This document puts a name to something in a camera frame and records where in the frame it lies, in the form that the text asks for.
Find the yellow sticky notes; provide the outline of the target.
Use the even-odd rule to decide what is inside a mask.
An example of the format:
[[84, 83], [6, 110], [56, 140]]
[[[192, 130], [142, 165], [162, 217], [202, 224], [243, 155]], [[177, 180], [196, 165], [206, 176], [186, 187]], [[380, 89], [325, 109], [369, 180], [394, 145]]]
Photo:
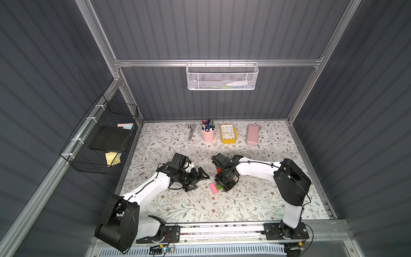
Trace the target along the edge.
[[112, 166], [115, 166], [117, 164], [120, 164], [121, 163], [121, 156], [122, 156], [122, 153], [117, 153], [117, 152], [105, 153], [107, 166], [112, 167]]

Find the small circuit board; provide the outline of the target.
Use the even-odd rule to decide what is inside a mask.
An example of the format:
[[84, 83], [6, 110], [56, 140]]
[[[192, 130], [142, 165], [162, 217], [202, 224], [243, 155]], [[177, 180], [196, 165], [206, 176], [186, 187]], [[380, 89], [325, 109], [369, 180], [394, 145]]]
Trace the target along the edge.
[[171, 247], [169, 245], [156, 245], [156, 246], [151, 246], [149, 248], [149, 254], [152, 256], [158, 256], [158, 255], [166, 255], [169, 253], [174, 253], [175, 248]]

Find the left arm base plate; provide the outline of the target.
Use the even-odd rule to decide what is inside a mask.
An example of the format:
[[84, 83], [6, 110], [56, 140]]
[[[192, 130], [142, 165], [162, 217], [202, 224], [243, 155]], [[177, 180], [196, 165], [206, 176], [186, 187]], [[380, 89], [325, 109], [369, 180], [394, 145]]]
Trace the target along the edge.
[[181, 226], [178, 224], [168, 225], [160, 229], [160, 232], [154, 237], [145, 237], [137, 239], [137, 244], [173, 244], [180, 241]]

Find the pink wooden block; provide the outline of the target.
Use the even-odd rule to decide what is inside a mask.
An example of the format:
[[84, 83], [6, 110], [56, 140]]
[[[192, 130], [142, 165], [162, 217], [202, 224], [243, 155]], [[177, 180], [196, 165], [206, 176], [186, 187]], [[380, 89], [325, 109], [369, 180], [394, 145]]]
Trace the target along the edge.
[[215, 185], [215, 183], [210, 183], [209, 187], [210, 187], [210, 190], [211, 190], [212, 194], [217, 194], [218, 193], [218, 189], [217, 189], [217, 186]]

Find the black notebook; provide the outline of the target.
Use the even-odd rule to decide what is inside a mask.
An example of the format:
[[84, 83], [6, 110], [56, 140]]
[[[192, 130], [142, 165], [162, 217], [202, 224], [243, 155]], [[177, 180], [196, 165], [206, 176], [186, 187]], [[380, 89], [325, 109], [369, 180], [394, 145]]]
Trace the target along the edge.
[[102, 126], [89, 148], [97, 151], [118, 152], [129, 138], [129, 130], [120, 127]]

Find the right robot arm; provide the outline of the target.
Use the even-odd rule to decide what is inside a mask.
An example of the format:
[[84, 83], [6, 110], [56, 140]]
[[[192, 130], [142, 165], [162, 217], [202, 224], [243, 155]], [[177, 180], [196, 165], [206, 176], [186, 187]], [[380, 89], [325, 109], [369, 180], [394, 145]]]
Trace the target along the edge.
[[229, 158], [219, 153], [212, 158], [220, 172], [215, 176], [216, 184], [230, 191], [241, 176], [253, 176], [276, 183], [285, 201], [284, 215], [279, 223], [264, 226], [268, 240], [300, 239], [305, 241], [309, 233], [301, 221], [305, 197], [311, 186], [310, 178], [289, 158], [281, 162], [256, 161], [242, 155]]

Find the pink pen cup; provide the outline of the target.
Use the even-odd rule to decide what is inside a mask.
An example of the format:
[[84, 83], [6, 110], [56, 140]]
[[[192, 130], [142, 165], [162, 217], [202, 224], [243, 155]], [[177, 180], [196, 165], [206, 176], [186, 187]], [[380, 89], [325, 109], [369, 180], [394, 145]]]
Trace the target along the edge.
[[202, 121], [202, 140], [206, 143], [212, 143], [215, 140], [215, 125], [212, 120]]

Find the pink case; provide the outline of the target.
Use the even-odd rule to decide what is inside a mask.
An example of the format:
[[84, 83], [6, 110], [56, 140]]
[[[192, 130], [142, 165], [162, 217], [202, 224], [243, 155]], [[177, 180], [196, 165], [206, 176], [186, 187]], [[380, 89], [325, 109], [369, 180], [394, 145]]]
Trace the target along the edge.
[[249, 146], [258, 145], [259, 141], [259, 127], [257, 125], [249, 125], [247, 128], [246, 144]]

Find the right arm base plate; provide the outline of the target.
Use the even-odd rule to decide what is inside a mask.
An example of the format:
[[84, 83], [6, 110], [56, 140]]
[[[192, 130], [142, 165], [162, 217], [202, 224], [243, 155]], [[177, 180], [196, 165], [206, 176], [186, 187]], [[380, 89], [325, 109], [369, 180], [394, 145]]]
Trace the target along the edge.
[[309, 232], [303, 222], [299, 222], [296, 228], [280, 222], [271, 222], [263, 224], [262, 234], [267, 240], [299, 240], [306, 241], [310, 238]]

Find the white tube in basket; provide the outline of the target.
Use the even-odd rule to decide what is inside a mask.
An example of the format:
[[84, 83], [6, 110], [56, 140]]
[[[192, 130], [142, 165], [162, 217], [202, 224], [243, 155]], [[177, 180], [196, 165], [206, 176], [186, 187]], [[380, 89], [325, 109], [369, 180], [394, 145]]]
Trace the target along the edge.
[[245, 88], [248, 86], [248, 81], [231, 81], [225, 84], [226, 87], [233, 87], [233, 88]]

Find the yellow tray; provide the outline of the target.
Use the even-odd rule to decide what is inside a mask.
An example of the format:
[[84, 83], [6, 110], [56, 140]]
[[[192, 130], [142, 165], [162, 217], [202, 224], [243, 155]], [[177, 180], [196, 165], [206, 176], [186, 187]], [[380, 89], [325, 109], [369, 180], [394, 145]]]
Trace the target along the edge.
[[224, 144], [231, 144], [237, 141], [237, 132], [233, 124], [222, 124], [220, 126], [220, 139]]

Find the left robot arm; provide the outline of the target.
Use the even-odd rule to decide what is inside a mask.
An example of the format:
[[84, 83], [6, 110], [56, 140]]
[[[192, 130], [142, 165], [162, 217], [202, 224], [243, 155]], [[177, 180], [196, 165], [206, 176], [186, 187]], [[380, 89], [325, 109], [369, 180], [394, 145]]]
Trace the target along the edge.
[[140, 211], [163, 191], [172, 190], [174, 183], [181, 185], [177, 190], [189, 192], [198, 188], [198, 182], [209, 178], [203, 168], [196, 168], [189, 157], [175, 154], [171, 161], [160, 164], [142, 185], [122, 196], [114, 194], [108, 199], [96, 226], [95, 238], [122, 253], [129, 251], [132, 244], [140, 239], [163, 240], [166, 237], [165, 221], [154, 215], [141, 219]]

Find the pink blue sticky notes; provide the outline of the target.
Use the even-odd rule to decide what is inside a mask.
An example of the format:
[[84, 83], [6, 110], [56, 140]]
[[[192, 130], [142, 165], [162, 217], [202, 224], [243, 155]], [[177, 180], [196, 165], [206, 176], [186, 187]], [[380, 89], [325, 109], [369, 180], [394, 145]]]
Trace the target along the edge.
[[134, 124], [133, 123], [122, 123], [122, 124], [117, 124], [117, 127], [120, 127], [125, 130], [131, 130], [133, 128]]

